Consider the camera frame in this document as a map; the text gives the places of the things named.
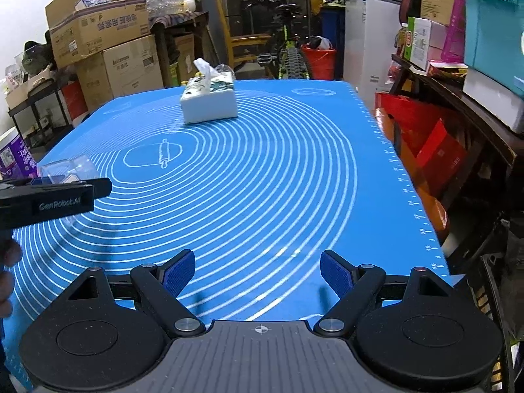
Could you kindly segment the person's left hand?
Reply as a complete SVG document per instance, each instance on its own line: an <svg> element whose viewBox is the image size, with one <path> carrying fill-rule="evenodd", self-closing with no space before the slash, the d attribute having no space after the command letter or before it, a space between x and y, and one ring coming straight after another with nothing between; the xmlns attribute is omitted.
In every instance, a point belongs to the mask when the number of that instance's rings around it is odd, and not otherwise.
<svg viewBox="0 0 524 393"><path fill-rule="evenodd" d="M14 239L9 239L1 247L1 265L4 267L0 275L0 317L9 318L12 314L10 297L14 292L14 275L6 268L14 267L22 258L20 244Z"/></svg>

